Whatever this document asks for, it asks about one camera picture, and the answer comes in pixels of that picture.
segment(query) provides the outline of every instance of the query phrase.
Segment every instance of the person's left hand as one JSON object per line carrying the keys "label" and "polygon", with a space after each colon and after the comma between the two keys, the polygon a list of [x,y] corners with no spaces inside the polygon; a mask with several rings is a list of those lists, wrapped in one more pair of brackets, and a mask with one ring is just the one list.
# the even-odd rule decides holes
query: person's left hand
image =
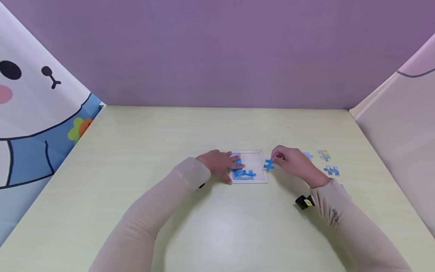
{"label": "person's left hand", "polygon": [[240,158],[240,156],[230,157],[231,154],[231,151],[225,153],[215,149],[199,155],[196,159],[204,164],[205,167],[210,170],[212,175],[216,176],[224,183],[231,185],[233,181],[228,175],[228,169],[242,169],[244,167],[244,165],[234,163]]}

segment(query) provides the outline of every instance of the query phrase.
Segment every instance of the pink cheek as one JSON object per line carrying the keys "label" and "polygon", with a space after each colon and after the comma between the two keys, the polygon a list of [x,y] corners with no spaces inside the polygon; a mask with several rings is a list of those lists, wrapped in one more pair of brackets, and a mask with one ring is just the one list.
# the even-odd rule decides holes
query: pink cheek
{"label": "pink cheek", "polygon": [[0,104],[9,102],[13,97],[12,90],[9,87],[0,85]]}

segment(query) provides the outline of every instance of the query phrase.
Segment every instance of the flower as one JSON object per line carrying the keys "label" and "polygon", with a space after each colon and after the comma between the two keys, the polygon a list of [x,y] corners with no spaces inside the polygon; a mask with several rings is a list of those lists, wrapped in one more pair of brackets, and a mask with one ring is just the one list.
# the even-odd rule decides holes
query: flower
{"label": "flower", "polygon": [[73,121],[73,128],[68,132],[68,139],[74,141],[74,144],[76,144],[91,123],[91,118],[86,120],[83,120],[80,117],[75,118]]}

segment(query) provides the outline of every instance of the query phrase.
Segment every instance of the black eye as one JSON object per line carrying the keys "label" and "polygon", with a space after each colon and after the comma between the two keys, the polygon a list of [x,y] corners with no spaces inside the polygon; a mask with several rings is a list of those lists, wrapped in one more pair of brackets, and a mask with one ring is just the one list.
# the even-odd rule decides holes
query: black eye
{"label": "black eye", "polygon": [[51,76],[53,74],[53,71],[48,66],[42,67],[41,72],[46,77],[49,77],[49,76]]}
{"label": "black eye", "polygon": [[21,70],[18,65],[8,60],[0,61],[0,73],[11,80],[17,80],[21,77]]}

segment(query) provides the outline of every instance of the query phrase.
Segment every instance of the beige arm sleeve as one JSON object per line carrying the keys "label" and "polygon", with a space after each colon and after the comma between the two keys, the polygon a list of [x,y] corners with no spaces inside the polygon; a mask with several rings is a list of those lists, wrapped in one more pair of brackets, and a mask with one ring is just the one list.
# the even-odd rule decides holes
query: beige arm sleeve
{"label": "beige arm sleeve", "polygon": [[148,272],[160,229],[184,198],[210,178],[210,171],[187,158],[127,209],[98,252],[90,272]]}
{"label": "beige arm sleeve", "polygon": [[336,180],[311,190],[320,215],[333,227],[358,272],[410,272],[400,252],[353,203]]}

